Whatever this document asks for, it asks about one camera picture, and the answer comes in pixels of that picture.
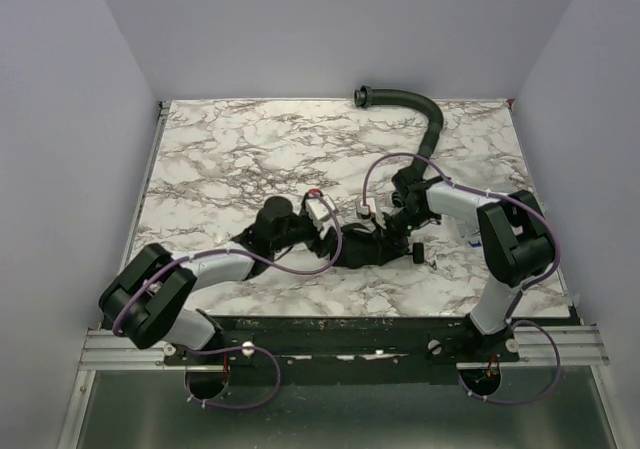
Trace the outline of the black folding umbrella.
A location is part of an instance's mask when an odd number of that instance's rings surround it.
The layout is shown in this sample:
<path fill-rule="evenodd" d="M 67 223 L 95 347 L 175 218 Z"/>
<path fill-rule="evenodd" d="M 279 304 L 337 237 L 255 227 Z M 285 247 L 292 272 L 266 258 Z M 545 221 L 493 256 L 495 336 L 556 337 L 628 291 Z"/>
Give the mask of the black folding umbrella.
<path fill-rule="evenodd" d="M 341 227 L 342 249 L 338 250 L 338 236 L 330 229 L 324 239 L 318 239 L 309 250 L 319 258 L 331 259 L 338 254 L 335 267 L 360 269 L 369 266 L 384 266 L 397 259 L 410 256 L 414 265 L 426 262 L 425 245 L 409 243 L 413 228 L 388 229 L 375 225 L 373 229 L 361 223 Z"/>

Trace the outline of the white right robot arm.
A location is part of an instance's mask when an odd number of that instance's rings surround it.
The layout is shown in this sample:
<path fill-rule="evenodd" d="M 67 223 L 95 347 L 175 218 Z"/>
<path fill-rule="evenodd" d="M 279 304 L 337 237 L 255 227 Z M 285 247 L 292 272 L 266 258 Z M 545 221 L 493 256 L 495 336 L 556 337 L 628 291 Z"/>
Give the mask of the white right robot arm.
<path fill-rule="evenodd" d="M 407 237 L 423 223 L 443 216 L 479 234 L 489 276 L 469 319 L 484 336 L 504 330 L 517 293 L 542 275 L 557 255 L 534 194 L 528 190 L 511 194 L 465 190 L 441 176 L 425 179 L 411 166 L 399 170 L 392 183 L 393 204 L 399 211 L 385 217 L 387 235 Z"/>

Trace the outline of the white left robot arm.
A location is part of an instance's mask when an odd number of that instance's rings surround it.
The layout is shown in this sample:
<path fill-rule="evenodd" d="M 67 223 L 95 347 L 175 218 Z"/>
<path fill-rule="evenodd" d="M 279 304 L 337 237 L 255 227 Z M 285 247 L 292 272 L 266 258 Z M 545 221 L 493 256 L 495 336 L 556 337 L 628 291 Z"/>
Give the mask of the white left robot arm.
<path fill-rule="evenodd" d="M 325 242 L 333 234 L 337 247 L 317 269 L 294 269 L 277 254 L 297 244 Z M 319 190 L 308 191 L 299 213 L 289 199 L 274 196 L 264 203 L 254 223 L 230 242 L 200 252 L 173 255 L 158 243 L 145 246 L 105 289 L 98 301 L 117 337 L 147 349 L 168 342 L 202 349 L 214 338 L 216 325 L 198 311 L 184 308 L 195 291 L 226 282 L 250 280 L 269 268 L 311 276 L 333 266 L 343 236 L 333 200 Z"/>

